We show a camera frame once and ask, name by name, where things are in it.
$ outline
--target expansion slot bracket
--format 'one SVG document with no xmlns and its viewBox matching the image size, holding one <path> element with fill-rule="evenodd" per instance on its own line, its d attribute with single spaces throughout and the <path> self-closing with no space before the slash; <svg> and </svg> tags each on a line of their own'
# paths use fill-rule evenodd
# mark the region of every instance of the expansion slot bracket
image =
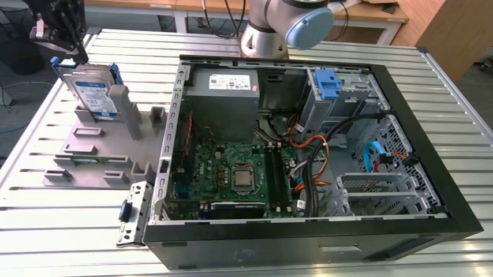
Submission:
<svg viewBox="0 0 493 277">
<path fill-rule="evenodd" d="M 122 222 L 116 247 L 144 246 L 144 228 L 148 221 L 148 207 L 152 185 L 143 181 L 130 187 L 128 197 L 123 200 L 119 220 Z"/>
</svg>

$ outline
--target red wire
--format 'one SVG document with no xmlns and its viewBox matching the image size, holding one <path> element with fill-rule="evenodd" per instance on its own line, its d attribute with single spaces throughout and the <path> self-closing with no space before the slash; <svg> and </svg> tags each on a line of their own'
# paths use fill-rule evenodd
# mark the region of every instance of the red wire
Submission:
<svg viewBox="0 0 493 277">
<path fill-rule="evenodd" d="M 373 172 L 378 172 L 378 168 L 379 168 L 381 162 L 379 160 L 377 161 L 375 167 L 373 168 Z"/>
<path fill-rule="evenodd" d="M 176 170 L 174 171 L 174 173 L 176 173 L 176 172 L 178 172 L 178 169 L 182 167 L 182 165 L 183 165 L 183 161 L 184 161 L 184 156 L 186 156 L 186 154 L 187 154 L 188 143 L 190 143 L 190 137 L 191 137 L 191 134 L 192 134 L 192 115 L 191 115 L 191 114 L 188 115 L 188 119 L 190 119 L 190 122 L 188 122 L 187 142 L 184 143 L 182 159 L 179 160 L 179 165 L 178 165 Z"/>
</svg>

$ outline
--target motherboard chip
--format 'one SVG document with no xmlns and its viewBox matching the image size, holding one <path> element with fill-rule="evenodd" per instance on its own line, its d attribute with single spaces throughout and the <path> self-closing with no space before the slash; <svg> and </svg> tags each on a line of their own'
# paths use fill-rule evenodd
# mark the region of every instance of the motherboard chip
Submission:
<svg viewBox="0 0 493 277">
<path fill-rule="evenodd" d="M 239 195 L 246 195 L 255 189 L 254 165 L 248 163 L 236 163 L 231 166 L 231 169 L 231 190 L 235 191 Z"/>
<path fill-rule="evenodd" d="M 250 186 L 250 184 L 252 183 L 252 176 L 250 175 L 250 171 L 235 171 L 234 183 L 235 186 Z"/>
</svg>

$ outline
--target ram slot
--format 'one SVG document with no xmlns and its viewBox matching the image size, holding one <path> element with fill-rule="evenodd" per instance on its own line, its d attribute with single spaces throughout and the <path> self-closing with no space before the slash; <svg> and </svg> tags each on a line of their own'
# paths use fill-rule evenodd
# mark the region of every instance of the ram slot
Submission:
<svg viewBox="0 0 493 277">
<path fill-rule="evenodd" d="M 274 160 L 274 168 L 275 168 L 275 188 L 278 194 L 278 206 L 287 207 L 289 206 L 289 192 L 286 185 L 286 174 L 285 174 L 285 162 L 283 157 L 281 155 L 281 148 L 274 147 L 273 149 L 273 160 Z"/>
<path fill-rule="evenodd" d="M 273 148 L 265 149 L 265 172 L 267 176 L 267 188 L 269 188 L 269 202 L 270 209 L 275 210 L 278 206 L 278 193 L 277 193 L 277 181 L 275 181 L 275 167 L 273 160 Z"/>
</svg>

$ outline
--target cable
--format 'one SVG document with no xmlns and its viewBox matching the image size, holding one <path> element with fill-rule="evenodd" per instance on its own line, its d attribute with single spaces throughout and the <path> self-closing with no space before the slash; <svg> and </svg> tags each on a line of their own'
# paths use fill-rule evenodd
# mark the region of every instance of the cable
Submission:
<svg viewBox="0 0 493 277">
<path fill-rule="evenodd" d="M 262 133 L 258 128 L 254 129 L 254 133 L 267 142 L 267 143 L 277 143 L 274 138 L 271 138 L 269 135 Z"/>
<path fill-rule="evenodd" d="M 202 0 L 202 8 L 203 8 L 204 16 L 206 16 L 207 27 L 208 27 L 210 31 L 212 32 L 212 34 L 215 36 L 218 36 L 218 37 L 220 37 L 223 39 L 231 39 L 231 38 L 234 38 L 238 35 L 240 24 L 243 23 L 243 17 L 244 17 L 244 9 L 246 9 L 246 7 L 247 7 L 247 0 L 243 0 L 243 8 L 242 8 L 242 12 L 240 12 L 239 24 L 238 24 L 238 26 L 235 28 L 235 31 L 230 35 L 222 35 L 210 26 L 208 13 L 207 13 L 207 2 L 206 2 L 206 0 Z"/>
<path fill-rule="evenodd" d="M 373 169 L 373 172 L 378 172 L 378 168 L 379 168 L 379 165 L 381 165 L 382 163 L 379 162 L 379 160 L 377 161 L 377 164 L 375 164 L 375 168 Z"/>
<path fill-rule="evenodd" d="M 401 158 L 407 158 L 407 156 L 406 155 L 403 155 L 403 154 L 399 154 L 399 153 L 397 153 L 397 152 L 390 152 L 390 154 L 393 154 L 394 156 L 397 156 L 397 157 L 401 157 Z"/>
<path fill-rule="evenodd" d="M 23 128 L 24 128 L 25 126 L 28 126 L 28 125 L 29 125 L 29 123 L 24 124 L 23 126 L 20 126 L 20 127 L 15 128 L 15 129 L 12 129 L 12 130 L 0 131 L 0 134 L 7 134 L 7 133 L 11 133 L 11 132 L 15 132 L 15 131 L 17 131 L 17 130 L 23 129 Z"/>
<path fill-rule="evenodd" d="M 271 111 L 267 115 L 267 125 L 270 130 L 273 131 L 273 133 L 275 134 L 275 136 L 279 138 L 279 140 L 282 141 L 282 143 L 287 143 L 285 140 L 285 137 L 279 134 L 278 130 L 275 129 L 275 126 L 271 122 L 271 120 L 274 119 L 274 111 Z"/>
<path fill-rule="evenodd" d="M 200 24 L 203 24 L 199 20 L 198 20 L 198 18 L 196 17 L 192 17 L 192 19 L 198 22 L 198 25 L 200 25 Z"/>
<path fill-rule="evenodd" d="M 281 140 L 279 140 L 277 137 L 271 137 L 271 136 L 267 134 L 267 132 L 266 132 L 263 129 L 261 129 L 259 127 L 255 127 L 255 128 L 254 128 L 254 131 L 256 132 L 256 134 L 258 134 L 258 133 L 261 133 L 261 134 L 258 134 L 258 135 L 259 135 L 259 136 L 266 137 L 269 141 L 271 141 L 271 142 L 274 142 L 274 143 L 281 142 Z"/>
<path fill-rule="evenodd" d="M 326 160 L 326 158 L 321 158 L 321 159 L 317 159 L 317 160 L 314 160 L 315 162 L 323 162 Z M 293 169 L 291 169 L 291 173 L 290 173 L 290 175 L 291 175 L 291 177 L 293 178 L 295 178 L 295 172 L 301 169 L 301 167 L 303 166 L 303 165 L 306 165 L 306 160 L 305 161 L 302 161 Z"/>
<path fill-rule="evenodd" d="M 184 161 L 184 156 L 187 155 L 187 149 L 188 149 L 188 143 L 190 143 L 190 137 L 192 134 L 192 115 L 188 114 L 188 134 L 187 134 L 187 142 L 184 143 L 184 148 L 183 148 L 183 154 L 182 154 L 182 159 L 179 160 L 179 164 L 176 167 L 176 170 L 174 171 L 174 173 L 178 172 L 178 170 L 180 169 L 180 167 L 183 166 L 183 161 Z"/>
<path fill-rule="evenodd" d="M 315 136 L 309 137 L 309 139 L 303 143 L 301 143 L 301 144 L 295 143 L 294 140 L 293 140 L 293 130 L 294 130 L 294 126 L 298 124 L 298 122 L 299 122 L 299 116 L 297 117 L 295 124 L 293 125 L 293 127 L 290 128 L 290 130 L 287 132 L 290 143 L 291 143 L 293 147 L 295 147 L 295 148 L 305 148 L 305 147 L 307 147 L 313 143 L 313 141 L 315 139 L 322 140 L 323 141 L 323 144 L 325 144 L 326 159 L 323 161 L 323 165 L 322 165 L 322 168 L 321 168 L 319 172 L 314 176 L 314 179 L 318 179 L 323 175 L 326 166 L 329 164 L 329 150 L 330 150 L 329 149 L 329 141 L 325 139 L 325 137 L 322 135 L 315 135 Z"/>
<path fill-rule="evenodd" d="M 317 181 L 315 182 L 317 186 L 330 186 L 331 182 L 325 182 L 325 181 Z M 294 188 L 294 192 L 301 192 L 305 189 L 305 185 L 302 185 L 301 183 L 295 186 Z"/>
<path fill-rule="evenodd" d="M 228 20 L 227 20 L 227 19 L 224 19 L 223 25 L 220 25 L 220 27 L 218 28 L 218 32 L 223 29 L 223 27 L 224 27 L 224 25 L 226 25 L 226 22 L 228 22 Z"/>
<path fill-rule="evenodd" d="M 232 28 L 236 30 L 236 23 L 234 22 L 234 18 L 232 18 L 231 10 L 230 10 L 230 3 L 228 3 L 228 0 L 224 0 L 224 4 L 226 4 L 226 9 L 228 10 L 230 19 L 231 19 L 231 22 L 232 22 Z"/>
<path fill-rule="evenodd" d="M 331 138 L 334 137 L 334 135 L 337 133 L 339 133 L 339 131 L 349 125 L 351 124 L 354 121 L 359 120 L 359 119 L 381 119 L 385 116 L 389 115 L 390 112 L 386 113 L 374 113 L 374 114 L 359 114 L 354 117 L 349 117 L 345 120 L 342 120 L 327 132 L 326 136 L 325 136 L 325 141 L 329 142 L 331 140 Z M 318 194 L 317 194 L 317 189 L 315 189 L 315 183 L 314 181 L 317 181 L 317 179 L 314 179 L 311 177 L 311 171 L 313 171 L 313 162 L 315 159 L 315 156 L 318 154 L 318 152 L 321 151 L 322 148 L 322 143 L 319 143 L 315 147 L 314 152 L 311 152 L 309 158 L 307 158 L 307 162 L 303 168 L 303 182 L 305 182 L 305 187 L 307 190 L 310 190 L 310 193 L 313 194 L 313 206 L 314 206 L 314 212 L 311 213 L 311 216 L 318 216 Z"/>
<path fill-rule="evenodd" d="M 0 82 L 0 91 L 1 91 L 1 105 L 5 107 L 5 108 L 12 108 L 15 105 L 16 105 L 16 100 L 15 99 L 12 99 L 12 102 L 11 102 L 11 104 L 8 105 L 8 104 L 5 104 L 5 89 L 7 88 L 12 88 L 12 87 L 15 87 L 16 85 L 21 85 L 21 84 L 44 84 L 44 85 L 49 85 L 49 86 L 53 86 L 53 84 L 51 84 L 51 83 L 45 83 L 45 82 L 20 82 L 20 83 L 15 83 L 15 84 L 12 84 L 12 85 L 8 85 L 8 86 L 3 86 L 3 84 L 1 84 L 1 82 Z"/>
<path fill-rule="evenodd" d="M 214 141 L 215 142 L 215 135 L 214 135 L 212 129 L 207 125 L 198 125 L 196 128 L 203 128 L 203 129 L 208 130 L 208 134 L 210 134 L 211 138 L 206 139 L 206 141 Z"/>
<path fill-rule="evenodd" d="M 12 84 L 12 85 L 8 85 L 8 86 L 5 86 L 5 87 L 3 87 L 3 88 L 4 88 L 4 89 L 5 89 L 5 88 L 12 88 L 12 87 L 15 87 L 16 85 L 23 85 L 23 84 L 44 84 L 44 85 L 55 86 L 53 84 L 47 83 L 47 82 L 20 82 L 20 83 L 15 83 L 15 84 Z"/>
<path fill-rule="evenodd" d="M 386 150 L 383 149 L 378 141 L 366 142 L 365 147 L 363 147 L 363 162 L 365 162 L 365 167 L 366 167 L 367 172 L 373 172 L 371 162 L 370 162 L 370 148 L 371 147 L 374 147 L 377 150 L 378 161 L 381 159 L 385 159 L 386 157 L 391 159 L 391 153 L 386 152 Z"/>
<path fill-rule="evenodd" d="M 339 4 L 345 8 L 345 12 L 346 12 L 346 15 L 345 15 L 345 23 L 342 25 L 339 35 L 337 36 L 335 39 L 331 39 L 330 40 L 331 42 L 337 42 L 338 39 L 342 38 L 342 36 L 346 34 L 346 30 L 347 30 L 347 27 L 349 27 L 349 12 L 347 12 L 347 8 L 346 8 L 345 4 L 342 3 L 342 1 L 339 1 Z"/>
</svg>

